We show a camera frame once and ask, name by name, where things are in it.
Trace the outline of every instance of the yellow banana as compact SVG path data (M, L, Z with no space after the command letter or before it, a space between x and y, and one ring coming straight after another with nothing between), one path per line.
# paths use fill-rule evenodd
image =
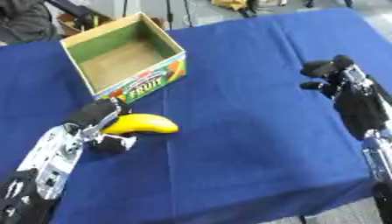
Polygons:
M130 114L120 116L117 122L102 132L106 134L123 134L135 131L173 133L179 131L179 126L160 115Z

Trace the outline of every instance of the fruit box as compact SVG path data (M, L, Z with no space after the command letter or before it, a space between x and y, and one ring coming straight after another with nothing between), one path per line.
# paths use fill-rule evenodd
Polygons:
M131 103L186 74L186 52L144 13L61 40L95 99Z

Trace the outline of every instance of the black glove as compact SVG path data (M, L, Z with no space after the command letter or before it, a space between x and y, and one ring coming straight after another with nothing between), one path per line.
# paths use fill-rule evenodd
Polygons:
M337 56L334 60L320 60L304 63L301 74L311 78L321 78L324 82L302 83L302 89L318 90L334 100L334 108L350 134L357 140L363 140L367 130L382 130L389 119L382 106L381 95L388 103L392 100L381 85L370 75L367 79L374 84L364 94L348 81L343 71L354 63L346 56Z

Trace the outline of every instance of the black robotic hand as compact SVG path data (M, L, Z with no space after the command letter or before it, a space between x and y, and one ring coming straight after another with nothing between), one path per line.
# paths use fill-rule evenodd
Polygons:
M324 81L309 81L300 87L317 90L334 101L334 108L350 134L363 140L367 130L382 130L389 119L383 102L392 105L387 91L370 75L364 74L347 56L303 64L301 74Z

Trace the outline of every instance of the table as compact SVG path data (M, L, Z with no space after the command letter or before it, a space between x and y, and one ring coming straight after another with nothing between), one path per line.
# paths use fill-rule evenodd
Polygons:
M352 57L392 90L392 47L348 9L258 17L171 32L188 76L133 104L172 135L134 150L85 151L52 223L256 223L316 214L373 184L332 104L305 92L307 60ZM91 101L60 44L0 50L0 177L45 130Z

